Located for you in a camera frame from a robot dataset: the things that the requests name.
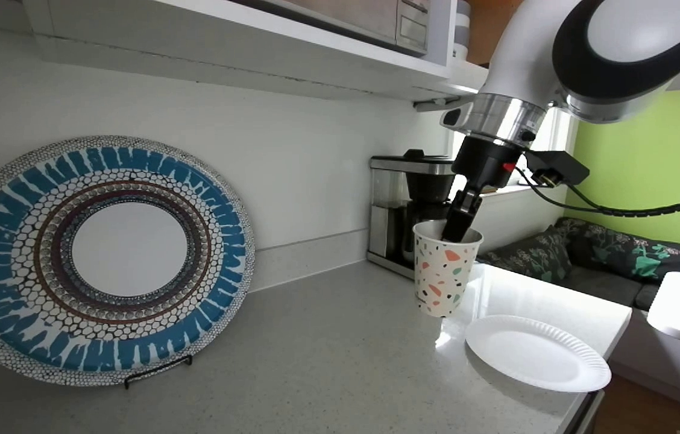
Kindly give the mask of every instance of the countertop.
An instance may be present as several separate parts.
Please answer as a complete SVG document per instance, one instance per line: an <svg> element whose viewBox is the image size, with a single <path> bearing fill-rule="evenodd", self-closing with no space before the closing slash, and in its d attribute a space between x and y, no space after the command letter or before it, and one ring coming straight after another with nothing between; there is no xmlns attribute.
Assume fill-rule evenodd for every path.
<svg viewBox="0 0 680 434"><path fill-rule="evenodd" d="M415 309L414 282L369 263L341 267L251 293L194 365L129 391L0 369L0 431L555 434L581 394L538 391L480 361L462 339L470 310L527 310L555 324L581 316L571 332L610 355L631 309L532 282L440 320Z"/></svg>

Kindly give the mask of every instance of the floral paper cup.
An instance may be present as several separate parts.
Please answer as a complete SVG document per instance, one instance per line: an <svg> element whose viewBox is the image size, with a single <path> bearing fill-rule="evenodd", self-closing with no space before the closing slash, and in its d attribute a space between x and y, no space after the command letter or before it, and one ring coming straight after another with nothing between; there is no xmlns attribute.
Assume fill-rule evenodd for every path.
<svg viewBox="0 0 680 434"><path fill-rule="evenodd" d="M442 240L445 218L427 218L415 232L415 299L430 316L450 316L462 306L468 271L476 265L483 234L468 229L463 240Z"/></svg>

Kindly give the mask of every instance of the white plate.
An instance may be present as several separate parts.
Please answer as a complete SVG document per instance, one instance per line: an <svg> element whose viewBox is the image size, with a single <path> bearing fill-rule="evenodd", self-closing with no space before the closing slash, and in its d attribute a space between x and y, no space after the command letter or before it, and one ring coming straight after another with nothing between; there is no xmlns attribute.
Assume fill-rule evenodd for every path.
<svg viewBox="0 0 680 434"><path fill-rule="evenodd" d="M465 330L465 343L485 363L535 387L590 393L610 381L610 369L594 347L533 317L480 317Z"/></svg>

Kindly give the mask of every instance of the green wall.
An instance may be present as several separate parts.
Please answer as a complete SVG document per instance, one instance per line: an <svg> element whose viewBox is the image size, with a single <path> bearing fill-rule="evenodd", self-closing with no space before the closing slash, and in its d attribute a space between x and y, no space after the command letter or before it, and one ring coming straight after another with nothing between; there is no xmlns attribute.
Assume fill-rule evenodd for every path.
<svg viewBox="0 0 680 434"><path fill-rule="evenodd" d="M581 189L602 205L656 207L680 201L680 91L661 94L649 109L622 123L581 123L576 158L591 169ZM680 211L645 218L570 214L618 232L680 240Z"/></svg>

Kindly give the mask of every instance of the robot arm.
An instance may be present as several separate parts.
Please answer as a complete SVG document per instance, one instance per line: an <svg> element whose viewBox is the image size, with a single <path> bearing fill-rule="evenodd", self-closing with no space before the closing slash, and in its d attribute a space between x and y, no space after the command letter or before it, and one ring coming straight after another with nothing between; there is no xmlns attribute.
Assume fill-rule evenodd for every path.
<svg viewBox="0 0 680 434"><path fill-rule="evenodd" d="M549 109L594 123L639 111L680 74L680 0L527 0L510 22L462 130L465 175L445 238L458 240L480 192L510 181Z"/></svg>

